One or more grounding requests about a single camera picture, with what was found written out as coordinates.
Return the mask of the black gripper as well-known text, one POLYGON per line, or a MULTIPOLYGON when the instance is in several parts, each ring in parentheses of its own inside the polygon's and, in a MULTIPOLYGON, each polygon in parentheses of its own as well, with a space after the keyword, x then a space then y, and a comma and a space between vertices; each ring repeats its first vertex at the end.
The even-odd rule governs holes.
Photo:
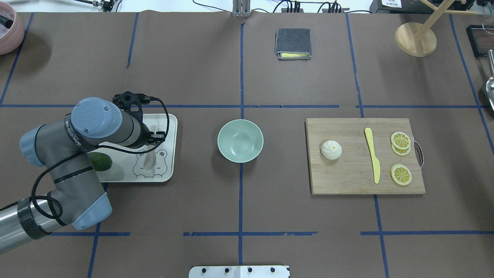
POLYGON ((145 132, 146 145, 159 145, 166 140, 166 132, 145 132))

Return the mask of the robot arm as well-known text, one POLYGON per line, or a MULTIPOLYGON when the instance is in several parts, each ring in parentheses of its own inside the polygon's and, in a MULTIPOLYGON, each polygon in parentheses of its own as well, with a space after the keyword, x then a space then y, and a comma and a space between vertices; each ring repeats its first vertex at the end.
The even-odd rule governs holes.
POLYGON ((145 154, 139 148, 158 148, 168 135, 153 132, 143 123, 142 104, 157 97, 125 92, 112 102, 99 97, 79 101, 63 119, 24 134, 22 155, 45 167, 30 195, 1 209, 1 253, 73 225, 83 230, 108 218, 112 206, 88 153, 112 149, 145 154))

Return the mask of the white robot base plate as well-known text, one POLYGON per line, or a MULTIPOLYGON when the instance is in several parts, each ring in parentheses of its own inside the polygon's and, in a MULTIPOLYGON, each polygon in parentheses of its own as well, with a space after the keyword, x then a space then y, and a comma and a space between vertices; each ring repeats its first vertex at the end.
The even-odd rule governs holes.
POLYGON ((196 266, 189 278, 290 278, 289 266, 246 265, 246 266, 196 266))

